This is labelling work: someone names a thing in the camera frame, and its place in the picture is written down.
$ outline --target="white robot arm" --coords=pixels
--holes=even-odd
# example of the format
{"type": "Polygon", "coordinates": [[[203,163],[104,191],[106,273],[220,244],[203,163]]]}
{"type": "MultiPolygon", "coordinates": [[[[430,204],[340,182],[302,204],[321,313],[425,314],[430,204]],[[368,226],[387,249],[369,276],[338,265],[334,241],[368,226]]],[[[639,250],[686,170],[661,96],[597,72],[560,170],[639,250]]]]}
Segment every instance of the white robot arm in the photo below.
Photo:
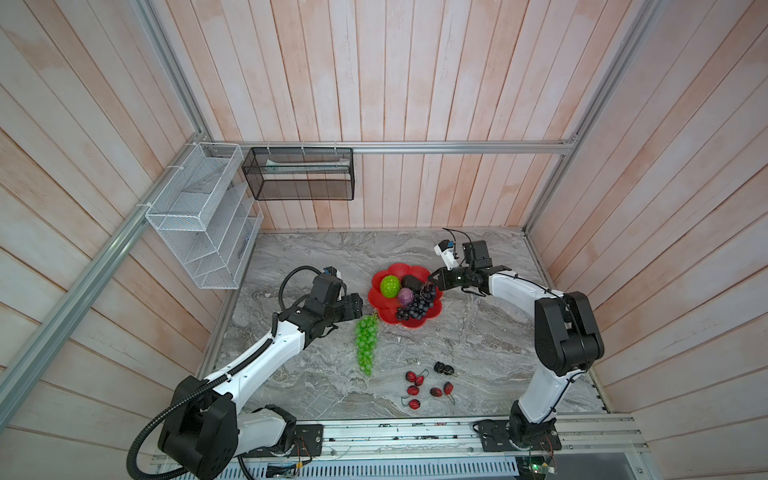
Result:
{"type": "Polygon", "coordinates": [[[453,242],[447,240],[435,247],[445,266],[429,279],[440,290],[461,287],[467,293],[493,295],[534,318],[534,345],[540,363],[528,389],[513,403],[508,427],[510,441],[526,449],[554,430],[555,406],[566,388],[603,356],[592,308],[583,293],[549,289],[505,266],[494,267],[485,241],[463,244],[467,266],[456,265],[453,250],[453,242]]]}

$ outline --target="marble tabletop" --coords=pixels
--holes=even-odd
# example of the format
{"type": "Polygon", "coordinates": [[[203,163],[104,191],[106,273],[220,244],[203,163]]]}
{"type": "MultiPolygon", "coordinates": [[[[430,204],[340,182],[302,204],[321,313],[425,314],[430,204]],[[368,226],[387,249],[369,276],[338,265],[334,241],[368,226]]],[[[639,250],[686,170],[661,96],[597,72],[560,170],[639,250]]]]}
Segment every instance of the marble tabletop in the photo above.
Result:
{"type": "MultiPolygon", "coordinates": [[[[541,281],[524,239],[516,230],[469,230],[485,240],[494,265],[505,265],[541,281]]],[[[372,312],[367,294],[374,273],[392,263],[442,266],[433,247],[450,238],[444,230],[403,232],[266,233],[258,237],[217,368],[235,359],[269,328],[279,311],[277,290],[300,265],[334,266],[349,292],[358,292],[372,312]]],[[[307,293],[312,274],[298,273],[286,287],[286,303],[307,293]]],[[[276,404],[299,419],[371,419],[406,416],[508,415],[528,387],[537,365],[533,319],[492,296],[480,298],[449,290],[443,311],[419,329],[380,323],[373,375],[357,366],[354,322],[341,323],[283,364],[251,397],[245,411],[276,404]],[[432,371],[435,361],[454,366],[456,376],[432,371]],[[430,371],[416,397],[418,410],[403,406],[407,371],[430,371]],[[450,380],[456,404],[429,395],[450,380]]],[[[588,376],[566,392],[559,412],[601,412],[603,404],[588,376]]]]}

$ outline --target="wire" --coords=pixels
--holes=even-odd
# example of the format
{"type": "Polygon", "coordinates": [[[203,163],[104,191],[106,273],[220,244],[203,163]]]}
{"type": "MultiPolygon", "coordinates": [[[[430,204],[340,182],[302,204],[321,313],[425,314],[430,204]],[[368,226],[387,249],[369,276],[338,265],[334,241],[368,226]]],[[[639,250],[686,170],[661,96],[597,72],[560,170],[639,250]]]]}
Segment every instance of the wire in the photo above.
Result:
{"type": "Polygon", "coordinates": [[[285,279],[280,284],[280,289],[277,290],[277,301],[280,302],[280,309],[282,309],[282,310],[286,309],[286,304],[283,302],[283,291],[286,289],[286,284],[288,283],[288,280],[290,280],[290,277],[296,275],[298,272],[300,272],[302,270],[311,270],[314,273],[316,273],[317,275],[322,275],[323,274],[323,272],[321,272],[320,270],[318,270],[317,268],[315,268],[314,266],[311,266],[311,265],[302,265],[302,266],[298,266],[297,268],[294,268],[293,270],[291,270],[291,272],[288,273],[288,275],[286,275],[285,279]]]}
{"type": "MultiPolygon", "coordinates": [[[[277,334],[277,316],[274,316],[272,318],[272,329],[270,330],[270,332],[272,333],[272,336],[275,336],[277,334]]],[[[181,476],[187,473],[187,469],[184,467],[176,468],[175,470],[172,470],[170,472],[158,473],[158,474],[142,472],[137,463],[138,453],[139,453],[139,449],[141,448],[141,445],[144,443],[147,437],[152,433],[152,431],[155,430],[162,422],[164,422],[165,419],[171,413],[185,406],[189,402],[199,399],[205,393],[208,393],[210,390],[215,389],[222,383],[226,382],[228,379],[232,378],[233,375],[239,373],[246,366],[251,364],[255,359],[259,358],[261,354],[264,353],[266,349],[269,348],[270,345],[272,345],[272,341],[273,339],[271,338],[266,339],[266,341],[264,342],[264,344],[262,344],[262,346],[260,346],[255,352],[251,353],[245,360],[235,365],[232,369],[228,370],[227,373],[224,373],[218,376],[213,381],[210,381],[202,385],[200,388],[190,393],[189,395],[185,396],[184,398],[177,401],[176,403],[170,405],[168,408],[160,412],[160,414],[158,414],[155,418],[153,418],[139,432],[139,434],[136,435],[136,438],[134,439],[133,443],[131,443],[131,446],[128,448],[128,454],[126,455],[126,459],[125,459],[125,468],[128,471],[128,474],[131,476],[131,478],[134,478],[135,480],[170,480],[171,478],[176,478],[178,476],[181,476]]]]}

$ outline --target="red plate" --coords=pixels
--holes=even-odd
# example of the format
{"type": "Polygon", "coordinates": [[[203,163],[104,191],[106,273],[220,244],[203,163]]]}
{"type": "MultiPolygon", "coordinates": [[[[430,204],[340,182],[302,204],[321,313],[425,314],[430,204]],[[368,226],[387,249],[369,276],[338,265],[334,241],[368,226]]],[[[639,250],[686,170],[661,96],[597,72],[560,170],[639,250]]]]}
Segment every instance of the red plate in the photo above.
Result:
{"type": "MultiPolygon", "coordinates": [[[[422,282],[426,282],[429,277],[429,270],[420,265],[410,266],[407,263],[395,263],[390,268],[382,270],[373,276],[373,280],[371,280],[372,289],[368,292],[368,301],[373,308],[379,312],[379,317],[381,317],[382,320],[391,323],[392,325],[396,325],[401,323],[395,316],[397,309],[400,306],[400,302],[397,301],[397,297],[386,298],[382,295],[381,290],[379,289],[379,285],[381,285],[382,280],[387,275],[394,275],[399,278],[401,282],[404,276],[413,275],[422,282]]],[[[427,314],[424,315],[421,320],[411,318],[402,322],[402,325],[407,326],[410,329],[417,329],[424,325],[428,319],[436,318],[437,315],[440,315],[442,312],[441,298],[442,292],[438,290],[435,306],[429,309],[427,314]]]]}

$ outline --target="wooden plank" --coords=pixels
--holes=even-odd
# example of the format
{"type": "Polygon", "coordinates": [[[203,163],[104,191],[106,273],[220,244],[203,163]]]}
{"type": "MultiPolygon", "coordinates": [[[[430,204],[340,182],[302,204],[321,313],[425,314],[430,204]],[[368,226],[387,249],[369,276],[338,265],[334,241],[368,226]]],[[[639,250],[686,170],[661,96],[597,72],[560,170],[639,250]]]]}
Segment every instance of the wooden plank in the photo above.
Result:
{"type": "MultiPolygon", "coordinates": [[[[750,152],[756,162],[764,167],[766,161],[762,157],[764,142],[755,143],[750,152]]],[[[729,240],[733,235],[750,225],[765,214],[764,198],[766,196],[765,181],[768,169],[763,168],[759,174],[746,182],[738,191],[721,205],[714,208],[711,214],[684,232],[679,240],[674,241],[659,257],[647,263],[647,266],[609,300],[595,309],[601,318],[621,318],[639,303],[660,290],[697,261],[713,252],[717,247],[729,240]]]]}
{"type": "MultiPolygon", "coordinates": [[[[39,323],[19,312],[0,305],[0,365],[7,366],[13,358],[6,346],[13,346],[8,338],[20,340],[24,346],[39,323]]],[[[117,363],[105,359],[70,340],[64,344],[56,361],[42,376],[44,382],[71,392],[117,406],[129,412],[153,417],[168,406],[172,390],[137,375],[117,363]]]]}
{"type": "MultiPolygon", "coordinates": [[[[4,250],[0,250],[0,265],[7,273],[2,277],[6,281],[0,280],[0,302],[38,322],[45,319],[64,292],[4,250]]],[[[183,370],[93,310],[85,315],[72,339],[171,388],[193,370],[183,370]]]]}
{"type": "MultiPolygon", "coordinates": [[[[402,141],[406,136],[413,5],[414,2],[411,0],[386,4],[384,80],[384,140],[386,141],[402,141]]],[[[383,160],[382,188],[387,202],[386,208],[382,209],[382,226],[397,227],[402,191],[402,155],[385,155],[383,160]]]]}
{"type": "MultiPolygon", "coordinates": [[[[0,465],[11,478],[32,480],[99,480],[110,472],[115,480],[130,480],[125,471],[125,450],[75,442],[59,437],[5,429],[0,434],[0,465]],[[45,452],[41,461],[40,452],[45,452]]],[[[139,454],[139,466],[150,472],[152,455],[139,454]]]]}
{"type": "MultiPolygon", "coordinates": [[[[339,91],[339,117],[341,138],[344,141],[359,141],[360,131],[360,86],[357,71],[357,23],[354,0],[329,2],[333,59],[336,67],[336,88],[339,91]]],[[[365,226],[362,194],[362,161],[354,158],[356,173],[355,199],[347,202],[349,227],[365,226]]]]}
{"type": "Polygon", "coordinates": [[[694,348],[768,312],[768,272],[755,273],[733,288],[600,362],[604,386],[694,348]]]}
{"type": "Polygon", "coordinates": [[[214,329],[216,318],[205,310],[200,301],[163,263],[149,245],[143,240],[139,240],[131,250],[131,257],[157,282],[157,287],[165,289],[173,297],[173,300],[165,299],[164,302],[171,305],[178,302],[208,332],[214,329]]]}
{"type": "MultiPolygon", "coordinates": [[[[141,430],[148,420],[143,415],[38,382],[9,426],[127,450],[134,441],[136,431],[141,430]]],[[[154,453],[159,435],[160,429],[152,432],[142,445],[141,452],[154,453]]]]}
{"type": "Polygon", "coordinates": [[[133,257],[120,265],[114,279],[198,348],[205,348],[210,333],[133,257]]]}
{"type": "MultiPolygon", "coordinates": [[[[524,0],[501,4],[469,129],[469,140],[488,139],[527,5],[524,0]]],[[[494,155],[464,156],[453,195],[449,226],[474,225],[494,158],[494,155]]]]}
{"type": "Polygon", "coordinates": [[[475,216],[474,225],[476,227],[488,227],[491,225],[496,204],[502,195],[502,190],[514,161],[514,154],[495,155],[493,165],[491,166],[490,179],[485,186],[485,192],[483,192],[482,200],[478,206],[478,213],[475,216]]]}
{"type": "MultiPolygon", "coordinates": [[[[724,202],[733,192],[742,188],[753,175],[757,174],[766,165],[763,157],[766,136],[763,132],[752,144],[737,155],[723,170],[712,180],[696,192],[667,222],[646,240],[643,245],[635,250],[616,270],[611,272],[600,284],[594,288],[589,297],[597,307],[605,303],[606,309],[621,303],[627,297],[622,291],[635,276],[659,257],[667,248],[677,242],[683,235],[694,228],[702,219],[710,214],[724,202]]],[[[588,285],[577,282],[575,286],[584,285],[580,291],[589,291],[588,285]]]]}
{"type": "MultiPolygon", "coordinates": [[[[528,63],[528,68],[520,85],[520,93],[515,101],[515,106],[512,108],[512,115],[509,118],[509,123],[504,133],[505,140],[529,140],[532,138],[538,140],[543,136],[548,122],[546,122],[546,125],[542,125],[544,120],[539,118],[539,124],[532,126],[530,134],[527,132],[528,125],[531,123],[531,116],[534,114],[539,101],[543,100],[544,104],[540,108],[544,110],[551,108],[553,104],[555,107],[557,106],[553,101],[554,98],[547,98],[545,96],[545,98],[541,99],[541,95],[545,85],[556,90],[557,81],[548,81],[548,77],[553,66],[558,61],[564,61],[563,58],[558,58],[558,51],[565,35],[567,33],[570,35],[568,40],[573,45],[566,45],[564,51],[569,50],[571,47],[578,49],[578,38],[575,37],[578,36],[581,28],[588,27],[588,24],[582,26],[579,23],[577,23],[575,28],[569,27],[577,5],[587,12],[591,10],[589,8],[591,3],[585,2],[585,0],[566,2],[564,5],[557,5],[557,8],[547,10],[547,15],[541,24],[536,46],[531,55],[531,60],[528,63]]],[[[552,97],[557,97],[556,91],[553,92],[552,97]]]]}
{"type": "MultiPolygon", "coordinates": [[[[733,4],[732,2],[720,2],[715,4],[710,14],[704,19],[704,22],[694,34],[688,46],[680,53],[677,61],[670,69],[667,76],[659,85],[654,95],[646,103],[643,111],[638,115],[630,130],[618,144],[614,152],[606,161],[598,177],[594,180],[595,187],[589,190],[580,200],[581,205],[574,209],[574,215],[580,219],[586,219],[586,224],[578,228],[578,231],[572,228],[574,221],[569,219],[561,229],[559,235],[568,235],[568,232],[574,236],[574,239],[565,247],[563,252],[553,262],[551,266],[551,275],[557,277],[577,254],[580,246],[586,243],[599,224],[602,223],[608,214],[616,207],[620,199],[626,196],[627,192],[640,179],[643,173],[650,167],[655,155],[649,155],[647,148],[643,148],[651,135],[656,132],[678,132],[690,116],[695,112],[708,94],[716,87],[717,82],[727,73],[727,69],[712,72],[702,69],[710,63],[712,56],[718,51],[718,47],[728,36],[728,33],[739,21],[743,10],[749,6],[748,2],[733,4]],[[698,98],[695,103],[688,104],[688,98],[683,100],[682,104],[673,107],[681,95],[691,88],[693,92],[697,91],[697,84],[693,84],[697,78],[706,78],[709,88],[704,96],[698,98]],[[665,124],[657,128],[659,123],[666,118],[675,118],[677,115],[677,124],[665,124]],[[593,214],[586,213],[590,208],[598,210],[593,214]]],[[[733,57],[728,62],[728,68],[735,63],[738,57],[733,57]]],[[[669,136],[665,133],[669,141],[674,135],[669,136]]]]}
{"type": "Polygon", "coordinates": [[[461,174],[463,157],[464,155],[442,156],[430,227],[448,226],[453,194],[456,190],[456,181],[461,174]]]}
{"type": "Polygon", "coordinates": [[[288,89],[286,71],[283,67],[283,57],[280,54],[280,41],[277,38],[270,0],[250,0],[250,10],[259,38],[261,55],[264,58],[266,76],[270,80],[270,88],[277,109],[277,118],[280,120],[283,139],[285,141],[297,141],[299,140],[299,131],[296,127],[296,117],[293,113],[293,103],[288,89]]]}
{"type": "Polygon", "coordinates": [[[569,188],[558,188],[550,200],[558,209],[548,209],[537,222],[532,233],[534,243],[541,252],[545,265],[550,265],[567,240],[557,236],[563,223],[569,219],[577,202],[589,191],[607,156],[621,141],[624,133],[637,118],[648,98],[661,83],[664,75],[677,59],[688,40],[710,10],[713,2],[675,2],[665,7],[643,48],[619,84],[610,104],[598,118],[594,131],[601,132],[592,141],[585,141],[580,150],[581,161],[573,169],[573,181],[569,188]]]}
{"type": "Polygon", "coordinates": [[[160,19],[160,24],[163,27],[168,43],[174,51],[176,60],[179,63],[179,68],[184,73],[184,77],[187,79],[192,95],[197,101],[200,114],[203,117],[203,121],[208,126],[211,137],[214,140],[224,138],[214,110],[206,96],[203,84],[200,82],[200,77],[192,63],[192,58],[187,51],[187,46],[184,44],[179,28],[176,25],[174,15],[170,12],[165,0],[152,0],[152,5],[157,13],[157,17],[160,19]]]}
{"type": "MultiPolygon", "coordinates": [[[[277,37],[280,40],[287,84],[293,99],[293,113],[299,133],[298,139],[316,141],[319,139],[319,134],[298,2],[295,0],[276,2],[272,5],[272,10],[277,37]]],[[[286,202],[288,221],[292,223],[291,227],[294,224],[300,225],[299,219],[294,217],[297,213],[294,211],[296,205],[290,204],[290,202],[286,202]]],[[[317,228],[317,212],[313,202],[301,200],[299,207],[303,215],[301,227],[317,228]]]]}
{"type": "Polygon", "coordinates": [[[517,101],[523,77],[528,69],[528,63],[533,55],[541,24],[544,22],[548,9],[549,0],[529,2],[528,7],[525,9],[525,16],[520,27],[520,35],[515,44],[515,53],[512,54],[502,94],[498,99],[498,105],[493,114],[488,140],[502,140],[504,138],[509,118],[512,115],[512,108],[517,101]]]}
{"type": "MultiPolygon", "coordinates": [[[[507,126],[506,135],[511,135],[510,138],[521,135],[525,140],[541,140],[545,137],[605,1],[580,0],[569,5],[573,8],[558,8],[557,15],[550,15],[550,10],[544,20],[542,31],[562,31],[563,35],[548,35],[546,41],[539,38],[521,94],[515,102],[515,113],[507,126]]],[[[518,225],[522,210],[548,161],[549,155],[518,155],[515,158],[496,205],[492,225],[518,225]]]]}
{"type": "MultiPolygon", "coordinates": [[[[768,46],[768,35],[765,36],[765,40],[766,46],[768,46]]],[[[763,82],[754,91],[752,96],[749,96],[749,93],[752,93],[753,87],[756,86],[755,84],[762,82],[766,74],[768,74],[768,55],[766,55],[765,63],[752,65],[748,67],[748,71],[749,73],[745,75],[746,78],[740,78],[739,74],[745,71],[737,66],[733,70],[735,76],[729,75],[723,80],[720,88],[712,93],[710,99],[691,118],[688,125],[684,127],[665,152],[648,169],[648,172],[637,182],[637,185],[619,203],[616,210],[601,225],[587,245],[584,246],[584,253],[574,258],[574,262],[580,262],[574,266],[574,270],[577,273],[584,271],[586,269],[585,264],[591,263],[598,255],[605,252],[621,235],[622,231],[628,227],[632,228],[632,222],[638,219],[643,209],[647,209],[650,206],[651,209],[656,207],[658,210],[657,205],[652,203],[654,197],[660,195],[658,202],[664,202],[665,200],[672,202],[669,195],[674,196],[676,192],[670,193],[669,189],[663,192],[663,190],[664,186],[668,185],[676,175],[680,175],[679,180],[673,182],[672,185],[679,184],[681,181],[688,182],[689,179],[685,178],[683,180],[683,178],[690,170],[695,170],[698,174],[705,174],[707,172],[705,168],[706,163],[701,164],[701,162],[711,161],[714,163],[719,161],[719,164],[715,163],[714,167],[712,167],[714,172],[710,170],[710,173],[714,174],[723,166],[723,159],[728,161],[732,158],[741,150],[744,144],[751,141],[766,126],[768,116],[765,115],[764,111],[760,110],[760,106],[768,105],[768,82],[763,82]],[[731,139],[730,135],[736,131],[743,132],[745,135],[739,135],[731,139]]],[[[690,182],[695,188],[703,186],[707,180],[708,178],[701,180],[698,177],[692,177],[690,182]]],[[[673,214],[677,207],[682,206],[690,196],[695,194],[695,190],[688,190],[688,192],[690,193],[688,195],[684,194],[683,199],[675,200],[677,202],[673,204],[675,208],[666,217],[662,216],[660,221],[657,220],[651,232],[655,231],[668,216],[673,214]]],[[[640,218],[637,220],[637,223],[640,223],[642,220],[640,218]]],[[[631,247],[637,246],[639,246],[639,243],[635,243],[631,247]]],[[[569,285],[575,280],[575,275],[563,278],[563,285],[569,285]]]]}
{"type": "MultiPolygon", "coordinates": [[[[448,122],[448,140],[467,140],[469,137],[500,7],[501,2],[496,1],[474,2],[470,7],[448,122]]],[[[457,184],[462,180],[462,158],[455,155],[443,157],[432,210],[433,226],[442,227],[449,223],[457,184]]],[[[465,172],[464,181],[468,183],[470,180],[474,181],[474,175],[471,171],[465,172]]],[[[464,187],[462,190],[467,198],[470,189],[464,187]]]]}
{"type": "MultiPolygon", "coordinates": [[[[509,63],[509,69],[504,80],[504,87],[493,115],[488,140],[501,140],[505,135],[507,124],[512,115],[512,109],[517,101],[523,77],[528,70],[528,64],[531,61],[531,56],[533,55],[548,8],[549,1],[528,3],[525,17],[520,27],[520,35],[515,44],[515,52],[512,54],[512,60],[509,63]]],[[[496,204],[502,195],[502,190],[505,187],[507,176],[514,161],[514,155],[485,155],[483,157],[478,171],[482,170],[482,176],[485,176],[485,172],[490,172],[489,180],[485,185],[485,189],[482,189],[482,191],[478,189],[475,198],[470,198],[472,207],[468,207],[468,214],[474,213],[474,219],[471,223],[468,221],[465,221],[465,223],[476,227],[487,227],[491,224],[496,204]]]]}
{"type": "MultiPolygon", "coordinates": [[[[458,69],[461,64],[465,33],[469,21],[469,10],[470,2],[454,0],[445,3],[435,66],[435,84],[432,87],[432,106],[429,110],[427,140],[445,140],[448,134],[458,69]]],[[[455,157],[451,157],[450,163],[450,170],[458,173],[455,157]]],[[[424,156],[422,182],[419,188],[419,212],[416,217],[417,227],[432,225],[432,213],[437,200],[441,165],[442,155],[424,156]]],[[[444,186],[443,190],[447,191],[448,187],[444,186]]],[[[448,222],[449,205],[446,208],[445,223],[448,222]]]]}
{"type": "MultiPolygon", "coordinates": [[[[339,96],[336,90],[336,69],[333,65],[330,13],[327,2],[299,2],[301,25],[304,31],[307,64],[315,104],[317,130],[321,141],[337,141],[341,138],[339,96]]],[[[326,179],[325,174],[318,179],[326,179]]],[[[315,187],[320,196],[328,196],[324,184],[315,187]]],[[[347,228],[349,212],[342,201],[315,200],[318,228],[347,228]]]]}
{"type": "Polygon", "coordinates": [[[90,258],[109,235],[4,131],[0,131],[0,183],[90,258]]]}
{"type": "Polygon", "coordinates": [[[190,332],[187,326],[180,325],[178,328],[203,345],[192,343],[117,282],[111,281],[104,288],[94,302],[94,310],[185,369],[191,372],[197,371],[203,358],[202,349],[205,347],[205,342],[194,338],[194,333],[190,332]]]}
{"type": "Polygon", "coordinates": [[[137,197],[144,195],[152,185],[151,175],[159,175],[161,171],[157,159],[145,159],[151,169],[144,171],[142,162],[134,156],[116,127],[21,0],[4,2],[0,18],[0,25],[16,48],[77,120],[112,167],[137,197]]]}
{"type": "Polygon", "coordinates": [[[0,187],[0,245],[63,289],[68,289],[90,263],[35,212],[0,187]]]}
{"type": "Polygon", "coordinates": [[[765,435],[768,419],[737,423],[681,437],[648,442],[665,478],[764,471],[768,460],[755,443],[765,435]],[[727,452],[727,461],[723,461],[727,452]]]}
{"type": "Polygon", "coordinates": [[[248,0],[221,2],[221,8],[257,116],[261,137],[265,141],[281,141],[283,132],[280,130],[280,119],[248,0]]]}
{"type": "Polygon", "coordinates": [[[179,263],[178,260],[176,260],[175,255],[173,252],[170,251],[170,249],[166,246],[163,239],[160,238],[160,235],[157,234],[157,232],[154,231],[154,229],[148,229],[146,232],[144,232],[144,235],[141,238],[144,242],[147,243],[147,245],[157,254],[157,256],[161,259],[163,263],[165,263],[165,266],[168,267],[169,270],[174,272],[174,275],[176,275],[176,278],[178,278],[189,290],[192,292],[193,295],[195,295],[195,298],[197,298],[200,303],[205,307],[205,310],[213,317],[217,318],[219,315],[219,311],[221,310],[221,300],[219,297],[216,296],[213,290],[208,289],[201,289],[197,288],[197,286],[194,284],[192,279],[189,276],[189,273],[184,269],[183,266],[179,263]]]}
{"type": "Polygon", "coordinates": [[[603,361],[761,270],[768,252],[759,247],[759,238],[766,233],[764,216],[610,326],[611,319],[596,312],[605,343],[603,361]],[[707,272],[718,274],[702,282],[707,272]]]}
{"type": "Polygon", "coordinates": [[[509,211],[506,222],[507,227],[522,227],[525,225],[528,216],[525,214],[525,209],[537,200],[536,189],[541,186],[545,170],[553,163],[557,163],[559,157],[557,154],[537,154],[533,157],[533,161],[528,167],[528,172],[525,173],[525,178],[520,185],[520,190],[515,197],[515,202],[512,204],[512,209],[509,211]]]}
{"type": "Polygon", "coordinates": [[[666,187],[637,215],[603,252],[579,253],[559,277],[559,284],[570,290],[576,279],[584,277],[591,285],[597,284],[626,260],[629,255],[671,218],[683,205],[713,177],[719,174],[733,158],[738,164],[756,163],[754,145],[765,145],[765,135],[755,138],[768,124],[768,82],[722,126],[721,129],[694,155],[666,187]]]}
{"type": "Polygon", "coordinates": [[[0,55],[5,66],[0,70],[3,88],[78,166],[83,175],[97,186],[117,211],[123,214],[130,211],[138,202],[138,197],[2,32],[0,55]]]}
{"type": "Polygon", "coordinates": [[[56,2],[66,21],[77,34],[88,54],[104,75],[114,93],[120,98],[128,114],[152,151],[159,159],[173,158],[176,153],[150,107],[131,78],[131,74],[115,51],[112,42],[85,0],[56,2]]]}
{"type": "Polygon", "coordinates": [[[606,387],[617,411],[633,412],[766,365],[768,315],[606,387]]]}
{"type": "MultiPolygon", "coordinates": [[[[115,3],[123,22],[125,22],[125,26],[131,33],[131,38],[141,53],[141,57],[149,67],[152,78],[155,83],[157,83],[157,87],[160,88],[163,98],[165,98],[171,113],[173,113],[173,116],[176,119],[176,123],[181,130],[182,141],[186,141],[186,139],[195,132],[195,128],[192,125],[192,120],[187,116],[186,109],[181,104],[181,98],[171,84],[169,72],[166,71],[165,67],[162,65],[160,56],[151,44],[151,40],[149,39],[148,33],[143,28],[137,11],[127,2],[115,3]]],[[[181,149],[181,146],[176,147],[175,145],[171,145],[171,147],[174,147],[177,150],[181,149]]]]}
{"type": "MultiPolygon", "coordinates": [[[[440,42],[442,0],[419,0],[413,5],[411,61],[406,102],[406,140],[426,140],[429,107],[440,42]]],[[[415,227],[419,213],[424,155],[403,155],[399,227],[415,227]]]]}
{"type": "Polygon", "coordinates": [[[565,88],[558,109],[554,113],[545,140],[557,140],[568,137],[565,128],[574,117],[576,107],[581,102],[587,87],[595,76],[601,62],[607,60],[607,50],[611,40],[619,30],[622,19],[626,18],[630,0],[608,0],[605,4],[598,23],[594,26],[587,46],[581,53],[576,70],[565,88]]]}
{"type": "MultiPolygon", "coordinates": [[[[385,2],[357,2],[357,51],[360,83],[360,130],[364,141],[384,138],[386,58],[385,2]]],[[[365,226],[382,226],[384,197],[382,155],[363,155],[362,181],[365,226]]]]}
{"type": "Polygon", "coordinates": [[[200,79],[200,84],[205,91],[205,98],[208,100],[207,103],[210,105],[221,130],[222,137],[217,140],[242,141],[243,134],[240,132],[240,125],[235,120],[192,4],[184,0],[172,1],[167,2],[167,7],[170,9],[179,35],[184,42],[192,68],[200,79]]]}
{"type": "MultiPolygon", "coordinates": [[[[72,333],[71,339],[169,389],[175,389],[181,380],[192,375],[193,372],[175,363],[162,352],[153,349],[95,310],[89,310],[85,314],[78,328],[72,333]]],[[[47,372],[52,376],[55,374],[55,378],[64,378],[62,373],[56,373],[62,369],[64,367],[60,369],[54,364],[48,367],[47,372]]]]}
{"type": "Polygon", "coordinates": [[[665,439],[768,415],[768,369],[632,412],[646,440],[665,439]]]}
{"type": "Polygon", "coordinates": [[[200,23],[210,57],[232,109],[232,115],[244,141],[261,141],[261,127],[256,117],[248,86],[237,59],[227,20],[219,2],[193,0],[192,6],[200,23]]]}
{"type": "MultiPolygon", "coordinates": [[[[117,8],[113,0],[88,0],[91,10],[96,14],[98,23],[107,34],[125,65],[141,96],[147,102],[147,106],[157,119],[160,129],[165,134],[172,151],[176,151],[187,141],[187,136],[181,131],[173,112],[170,110],[163,92],[154,80],[149,65],[144,60],[131,36],[131,32],[125,23],[127,20],[117,8]]],[[[162,162],[168,162],[173,158],[163,157],[162,162]]]]}
{"type": "Polygon", "coordinates": [[[28,2],[28,7],[112,124],[120,131],[123,140],[147,173],[153,179],[160,176],[161,160],[155,156],[125,106],[109,86],[78,36],[72,31],[58,6],[52,0],[34,0],[28,2]]]}

